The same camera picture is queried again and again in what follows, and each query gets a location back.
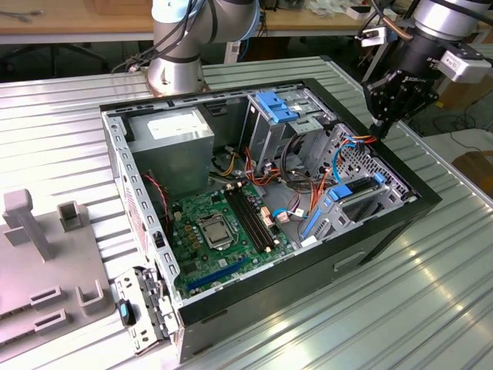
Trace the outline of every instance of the metal sheet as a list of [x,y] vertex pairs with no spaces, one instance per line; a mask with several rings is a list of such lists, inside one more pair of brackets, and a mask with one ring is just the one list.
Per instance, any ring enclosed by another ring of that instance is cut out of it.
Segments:
[[[358,86],[319,58],[204,72],[214,89],[316,77],[363,123],[371,122]],[[20,82],[0,86],[0,96],[0,131],[7,133],[0,178],[10,187],[27,184],[44,207],[61,199],[88,205],[110,280],[142,263],[106,166],[102,132],[84,130],[94,127],[100,103],[149,96],[142,76]],[[377,260],[182,368],[491,368],[491,202],[406,127],[394,127],[386,143],[443,202]],[[79,362],[90,368],[177,366],[170,346],[134,358],[117,313],[2,365],[52,369]]]

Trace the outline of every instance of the green circuit board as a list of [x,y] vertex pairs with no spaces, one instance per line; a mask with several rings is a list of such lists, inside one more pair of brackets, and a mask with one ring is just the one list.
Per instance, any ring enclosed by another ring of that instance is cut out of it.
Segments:
[[[243,187],[242,191],[261,219],[260,208],[264,207],[264,204],[258,193],[251,184]],[[226,200],[224,190],[187,197],[174,203],[172,207],[180,213],[179,220],[175,219],[173,225],[172,249],[180,268],[175,286],[182,298],[189,298],[213,288],[293,251],[286,234],[277,227],[269,229],[265,227],[270,236],[279,242],[276,247],[271,251],[257,251],[233,208]],[[233,237],[229,247],[222,251],[208,245],[207,236],[200,227],[202,220],[211,216],[225,220]],[[197,282],[200,278],[208,277],[228,267],[234,269],[238,265],[240,268],[235,269],[231,274],[214,279],[198,288],[190,288],[190,284]]]

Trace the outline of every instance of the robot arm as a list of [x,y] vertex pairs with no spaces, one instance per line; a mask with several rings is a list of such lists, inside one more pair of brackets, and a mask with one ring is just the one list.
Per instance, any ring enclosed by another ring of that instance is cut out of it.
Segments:
[[176,95],[203,88],[201,46],[251,37],[260,7],[258,0],[154,0],[153,18],[148,81],[157,95]]
[[433,85],[442,74],[455,82],[478,83],[491,71],[490,61],[461,43],[478,19],[492,24],[481,15],[491,0],[457,0],[454,4],[415,0],[414,6],[417,3],[414,19],[404,21],[405,31],[383,19],[386,26],[365,30],[360,37],[362,46],[394,39],[387,44],[378,72],[363,83],[367,108],[374,117],[370,131],[379,139],[394,122],[411,118],[438,99]]

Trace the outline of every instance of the blue plastic tab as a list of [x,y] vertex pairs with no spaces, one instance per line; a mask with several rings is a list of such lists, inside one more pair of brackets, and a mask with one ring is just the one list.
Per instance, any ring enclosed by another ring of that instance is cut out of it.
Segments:
[[352,193],[353,192],[349,190],[349,187],[344,184],[337,185],[336,187],[333,187],[329,190],[329,195],[334,202],[338,201],[339,199],[349,197]]
[[385,176],[382,175],[380,172],[377,172],[373,178],[375,179],[375,181],[378,182],[378,185],[381,185],[382,183],[385,182]]
[[259,104],[272,116],[275,123],[284,123],[300,118],[291,112],[287,105],[274,91],[259,92],[255,95]]
[[311,218],[310,223],[308,224],[307,228],[303,232],[303,238],[307,237],[308,233],[310,232],[311,228],[315,225],[315,223],[318,220],[318,217],[322,214],[321,210],[317,210],[315,212],[314,216]]
[[120,314],[122,314],[122,316],[126,316],[127,314],[126,306],[124,304],[120,306]]

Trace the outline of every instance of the cpu socket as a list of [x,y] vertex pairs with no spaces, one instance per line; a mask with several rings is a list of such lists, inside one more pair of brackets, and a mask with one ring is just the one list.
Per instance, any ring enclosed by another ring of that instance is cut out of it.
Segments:
[[234,241],[233,233],[222,214],[213,214],[197,222],[211,249],[224,251]]

